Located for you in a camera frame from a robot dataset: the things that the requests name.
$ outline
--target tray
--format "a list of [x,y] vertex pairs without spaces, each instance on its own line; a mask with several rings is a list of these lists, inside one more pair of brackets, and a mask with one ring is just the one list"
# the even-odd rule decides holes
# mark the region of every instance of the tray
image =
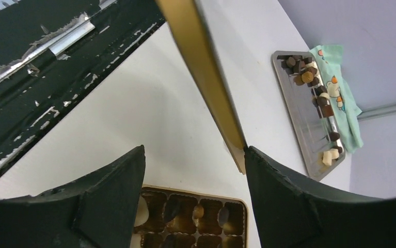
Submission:
[[140,195],[149,209],[148,220],[134,227],[142,248],[246,247],[247,209],[241,200],[152,187],[143,187]]
[[[301,73],[294,73],[293,69],[287,66],[286,59],[291,56],[302,56],[303,59],[312,58],[312,63],[307,64],[306,68],[315,67],[318,69],[316,78],[319,83],[317,85],[297,85],[295,83],[296,77]],[[330,138],[330,134],[339,133],[330,101],[327,100],[326,106],[313,104],[313,99],[318,97],[315,89],[324,86],[315,58],[309,52],[277,51],[272,55],[271,60],[277,73],[307,173],[312,179],[320,181],[345,159],[345,149],[342,149],[340,138],[334,142],[331,140],[335,140],[335,138]],[[332,160],[331,166],[324,165],[322,163],[323,153],[336,147],[341,148],[339,157]]]

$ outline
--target silver tray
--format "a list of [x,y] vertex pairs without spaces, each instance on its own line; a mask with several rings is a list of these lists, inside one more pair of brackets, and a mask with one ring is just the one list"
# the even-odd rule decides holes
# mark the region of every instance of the silver tray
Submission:
[[294,83],[294,78],[298,74],[291,74],[290,69],[284,66],[285,58],[292,55],[301,55],[303,58],[312,57],[315,65],[316,61],[309,52],[277,51],[272,55],[272,63],[291,117],[292,127],[298,139],[307,173],[312,179],[320,181],[345,159],[345,149],[336,160],[333,160],[331,166],[325,166],[319,162],[319,158],[322,157],[324,151],[331,149],[333,146],[343,148],[340,139],[335,142],[329,141],[330,132],[339,133],[338,125],[334,115],[324,118],[321,109],[317,109],[312,103],[311,88],[324,85],[321,75],[318,75],[320,83],[316,86],[308,87],[306,84],[298,86]]

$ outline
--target white tabletop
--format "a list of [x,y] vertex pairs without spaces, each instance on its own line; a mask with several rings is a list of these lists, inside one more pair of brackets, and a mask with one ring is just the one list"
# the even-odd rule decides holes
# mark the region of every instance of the white tabletop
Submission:
[[[270,62],[308,47],[277,0],[203,1],[248,145],[306,173]],[[260,247],[246,176],[228,149],[164,24],[0,179],[0,198],[36,195],[137,145],[145,184],[240,198],[249,247]],[[348,190],[351,156],[324,180]]]

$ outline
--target gray wall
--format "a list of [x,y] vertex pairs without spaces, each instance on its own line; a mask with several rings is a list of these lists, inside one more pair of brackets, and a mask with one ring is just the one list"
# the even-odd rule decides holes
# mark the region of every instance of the gray wall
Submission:
[[344,45],[342,74],[359,107],[396,102],[396,0],[279,1],[310,48]]
[[396,115],[359,123],[364,146],[353,154],[350,191],[396,196]]

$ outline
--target mint green towel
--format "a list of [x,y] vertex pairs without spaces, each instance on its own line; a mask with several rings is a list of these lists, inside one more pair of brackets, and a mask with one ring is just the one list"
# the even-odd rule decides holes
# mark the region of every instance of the mint green towel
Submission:
[[330,95],[330,103],[338,123],[345,149],[354,153],[363,146],[357,116],[362,110],[356,105],[348,83],[342,78],[342,46],[318,45],[310,50],[316,59],[321,77]]

